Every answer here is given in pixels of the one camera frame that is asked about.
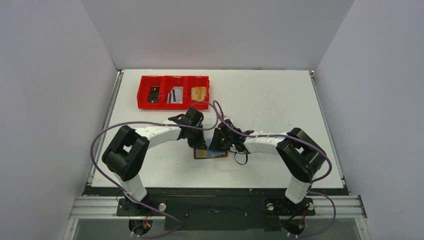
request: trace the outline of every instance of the red compartment tray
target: red compartment tray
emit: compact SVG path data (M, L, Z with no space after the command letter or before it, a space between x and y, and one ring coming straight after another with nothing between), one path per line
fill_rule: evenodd
M174 96L177 95L173 91L174 87L182 87L182 99L180 99L181 96L178 96L176 100L172 97L172 94L170 97L170 93L174 93ZM204 101L209 102L208 76L141 76L137 93L138 108L147 110L187 110L192 104L197 102L192 100L192 88L196 87L206 88L205 93L200 92L203 93ZM170 103L171 98L174 101L179 101L179 103ZM209 105L206 103L198 103L194 106L197 110L207 110L208 107Z

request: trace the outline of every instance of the white table surface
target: white table surface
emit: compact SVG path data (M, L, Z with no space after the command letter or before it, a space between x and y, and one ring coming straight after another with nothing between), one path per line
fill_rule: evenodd
M342 188L333 150L308 71L294 70L163 70L126 69L118 90L109 125L127 121L163 122L185 111L150 111L137 107L137 91L142 75L209 76L210 98L221 104L224 114L242 131L285 133L303 129L328 154L333 165L325 179L313 188ZM215 113L204 114L203 127L215 122ZM118 128L106 133L100 156ZM205 132L211 138L213 130ZM237 155L239 162L244 156ZM113 179L116 177L99 160L98 164ZM326 163L315 175L322 176ZM253 153L246 165L228 157L193 159L187 140L170 141L148 150L140 171L145 187L156 188L287 188L291 174L280 156ZM98 171L93 187L114 187Z

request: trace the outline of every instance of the cable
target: cable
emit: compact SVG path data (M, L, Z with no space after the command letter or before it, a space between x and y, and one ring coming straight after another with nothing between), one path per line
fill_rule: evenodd
M160 211L160 210L158 210L158 209L156 209L154 207L151 207L151 206L149 206L149 205L147 205L147 204L145 204L145 203L143 203L143 202L135 199L133 196L131 196L129 194L126 194L126 190L118 182L114 181L102 169L100 169L100 167L97 165L96 160L95 160L95 157L94 157L94 146L96 145L96 142L100 138L100 136L103 135L104 133L106 133L107 131L111 130L111 129L114 129L114 128L117 128L117 127L120 127L120 126L124 126L124 125L131 125L131 124L148 124L148 125L155 125L155 126L162 126L162 127L180 127L180 128L189 128L189 129L200 130L200 131L209 131L209 130L213 130L218 125L218 121L221 121L231 131L233 131L236 134L238 134L238 135L240 135L242 137L245 137L245 138L264 138L264 137L282 137L282 138L288 138L288 139L297 141L297 142L299 142L301 144L304 144L304 145L312 148L313 150L317 151L318 153L320 153L325 158L325 160L328 163L328 171L323 176L318 177L318 178L312 180L311 181L311 184L314 183L314 182L316 182L316 181L319 181L319 180L321 180L321 179L323 179L325 177L327 177L330 174L330 172L332 170L332 164L330 162L330 159L325 155L325 153L323 151L321 151L316 146L314 146L314 145L312 145L312 144L310 144L310 143L308 143L306 141L303 141L301 139L298 139L296 137L289 136L289 135L284 135L284 134L253 135L252 136L252 135L247 135L247 134L238 132L237 130L233 129L230 125L228 125L228 123L226 123L224 121L224 118L223 118L224 113L223 113L222 108L221 108L221 105L220 105L220 103L218 101L213 100L212 101L212 104L209 103L209 102L207 102L207 101L198 101L198 102L195 102L192 105L192 107L194 105L196 105L196 104L199 104L199 103L206 103L209 106L211 106L213 108L213 110L215 111L217 118L216 118L215 124L213 126L211 126L209 128L200 128L200 127L195 127L195 126L180 125L180 124L164 124L164 123L157 123L157 122L151 122L151 121L127 121L127 122L121 122L121 123L118 123L118 124L115 124L115 125L112 125L112 126L109 126L109 127L105 128L105 129L103 129L99 134L97 134L94 137L93 141L91 142L91 145L90 145L90 159L91 159L91 162L93 163L94 167L97 169L97 171L100 174L102 174L106 179L108 179L110 182L112 182L114 185L116 185L119 189L121 189L124 192L124 194L130 200L132 200L133 202L135 202L135 203L137 203L137 204L139 204L139 205L141 205L141 206L143 206L143 207L145 207L147 209L150 209L151 211L154 211L156 213L162 214L162 215L164 215L164 216L166 216L166 217L168 217L168 218L170 218L172 220L175 220L178 223L180 223L180 225L178 227L176 227L176 228L174 228L172 230L169 230L169 231L166 231L166 232L160 233L158 235L154 235L154 236L140 236L141 238L152 239L152 238L158 238L158 237L162 237L162 236L168 235L168 234L173 233L173 232L177 231L178 229L180 229L182 227L183 223L179 219L177 219L176 217L174 217L174 216L172 216L172 215L170 215L170 214L168 214L166 212L162 212L162 211ZM217 107L215 105L217 105L219 107L221 114L218 112L218 109L217 109Z
M118 196L119 196L119 193L121 193L122 192L122 190L119 190L118 191L118 193L116 194L116 201L119 203L119 200L118 200Z
M334 204L334 201L329 196L327 196L327 195L325 195L323 193L320 193L320 192L310 191L309 194L317 195L317 196L323 196L324 198L328 199L331 202L332 209L333 209L333 215L332 215L331 222L330 222L330 224L328 226L326 226L325 228L323 228L323 229L321 229L321 230L319 230L317 232L308 233L308 234L302 234L302 235L297 235L297 236L291 234L290 232L288 232L283 227L283 229L287 232L287 235L288 236L297 237L297 238L313 237L313 236L322 234L323 232L327 231L334 224L334 222L336 221L336 205Z
M217 108L213 105L213 104L211 104L211 103L209 103L209 102L206 102L206 101L198 101L198 102L195 102L192 106L194 106L194 105L196 105L196 104L199 104L199 103L206 103L206 104L208 104L209 106L211 106L214 110L215 110L215 112L216 112L216 114L218 115L218 110L217 110ZM172 216L172 215L170 215L170 214L168 214L168 213L166 213L166 212L163 212L163 211L160 211L159 209L156 209L156 208L154 208L154 207L151 207L151 206L149 206L149 205L147 205L147 204L145 204L145 203L143 203L143 202L141 202L141 201L139 201L139 200L137 200L137 199L135 199L133 196L131 196L130 194L126 194L126 190L125 190L125 188L124 187L122 187L118 182L116 182L115 180L113 180L110 176L108 176L100 167L99 167L99 165L97 165L97 163L96 163L96 160L95 160L95 157L94 157L94 146L96 145L96 142L97 142L97 140L100 138L100 136L101 135L103 135L104 133L106 133L107 131L109 131L109 130L111 130L111 129L114 129L114 128L117 128L117 127L120 127L120 126L124 126L124 125L130 125L130 124L148 124L148 125L156 125L156 126L163 126L163 127L166 127L166 126L169 126L169 127L180 127L180 128L189 128L189 129L195 129L195 130L201 130L201 131L208 131L208 130L212 130L212 129L214 129L217 125L218 125L218 118L216 119L216 122L215 122L215 124L212 126L212 127L210 127L210 128L200 128L200 127L195 127L195 126L187 126L187 125L180 125L180 124L164 124L164 123L157 123L157 122L151 122L151 121L127 121L127 122L121 122L121 123L118 123L118 124L115 124L115 125L112 125L112 126L109 126L109 127L107 127L107 128L105 128L105 129L103 129L99 134L97 134L95 137L94 137L94 139L93 139L93 141L91 142L91 145L90 145L90 159L91 159L91 162L93 163L93 165L94 165L94 167L95 167L95 169L100 173L100 174L102 174L106 179L108 179L110 182L112 182L114 185L116 185L120 190L122 190L122 192L124 192L124 194L130 199L130 200L132 200L133 202L135 202L135 203L137 203L137 204L139 204L139 205L141 205L141 206L143 206L143 207L145 207L145 208L147 208L147 209L150 209L151 211L154 211L154 212L156 212L156 213L159 213L159 214L162 214L162 215L164 215L164 216L166 216L166 217L168 217L168 218L170 218L170 219L172 219L172 220L175 220L175 221L177 221L178 223L180 223L180 225L178 226L178 227L176 227L176 228L174 228L174 229L171 229L171 230L169 230L169 231L166 231L166 232L163 232L163 233L160 233L160 234L157 234L157 235L153 235L153 236L140 236L141 238L145 238L145 239L153 239L153 238L159 238L159 237L162 237L162 236L165 236L165 235L168 235L168 234L170 234L170 233L173 233L173 232L175 232L175 231L177 231L178 229L180 229L182 226L183 226L183 223L178 219L178 218L176 218L176 217L174 217L174 216ZM137 228L139 228L139 227L141 227L140 226L140 224L139 225L137 225L137 226L135 226L133 229L132 229L132 231L131 231L131 235L135 232L135 230L137 229Z
M302 225L302 223L305 221L306 218L306 212L303 212L303 217L302 217L302 221L299 222L299 225Z
M235 152L235 151L231 151L231 150L228 150L228 152L230 152L230 153L233 153L234 154L234 161L238 164L238 165L246 165L247 163L248 163L248 160L249 160L249 155L247 154L247 153L240 153L240 152ZM244 162L244 163L240 163L239 161L237 161L237 159L236 159L236 154L240 154L240 155L246 155L246 161Z
M216 101L216 100L213 100L212 101L212 103L213 104L217 104L220 108L221 108L221 106L220 106L220 104ZM263 134L263 135L247 135L247 134L244 134L244 133L242 133L242 132L239 132L239 131L237 131L237 130L235 130L234 128L232 128L228 123L226 123L225 121L224 121L224 119L219 115L219 113L218 113L218 111L217 111L217 109L216 109L216 107L214 106L213 107L214 108L214 110L215 110L215 112L216 112L216 116L218 117L218 119L227 127L227 128L229 128L231 131L233 131L234 133L236 133L236 134L238 134L238 135L240 135L240 136L242 136L242 137L245 137L245 138L268 138L268 137L281 137L281 138L286 138L286 139L291 139L291 140L294 140L294 141L296 141L296 142L299 142L299 143L301 143L301 144L304 144L304 145L306 145L306 146L308 146L309 148L311 148L311 149L313 149L313 150L315 150L315 151L317 151L319 154L321 154L324 158L325 158L325 160L327 161L327 163L328 163L328 170L327 170L327 172L324 174L324 175L322 175L322 176L320 176L320 177L318 177L318 178L315 178L315 179L313 179L312 181L310 181L310 183L312 184L312 183L315 183L316 181L319 181L319 180L322 180L322 179L324 179L325 177L327 177L329 174L330 174L330 172L332 171L332 169L333 169L333 165L332 165L332 163L331 163L331 161L330 161L330 159L329 159L329 157L321 150L321 149L319 149L318 147L316 147L316 146L314 146L314 145L312 145L312 144L310 144L309 142L307 142L307 141L304 141L304 140L301 140L301 139L299 139L299 138L296 138L296 137L294 137L294 136L289 136L289 135L284 135L284 134Z
M302 209L300 209L299 211L297 211L295 214L293 214L289 219L287 219L284 224L281 224L281 227L284 228L292 219L294 219L295 217L297 217L299 214L301 214L302 212L305 212L307 209L309 208L309 203Z

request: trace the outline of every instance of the white wall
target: white wall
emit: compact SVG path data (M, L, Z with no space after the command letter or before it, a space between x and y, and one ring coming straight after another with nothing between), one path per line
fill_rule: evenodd
M119 68L315 69L354 0L81 0Z
M374 240L423 239L424 1L356 0L316 70Z
M0 239L61 239L116 77L79 0L0 4Z

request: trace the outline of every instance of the screw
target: screw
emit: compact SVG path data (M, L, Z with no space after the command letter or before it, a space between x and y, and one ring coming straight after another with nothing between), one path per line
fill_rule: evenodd
M309 206L307 207L307 209L312 211L312 210L314 210L314 208L315 208L314 204L312 202L309 203Z
M163 212L165 209L167 209L167 205L165 203L159 204L159 211Z
M274 210L274 204L272 204L271 202L269 202L268 204L266 204L266 209L268 211L272 211Z

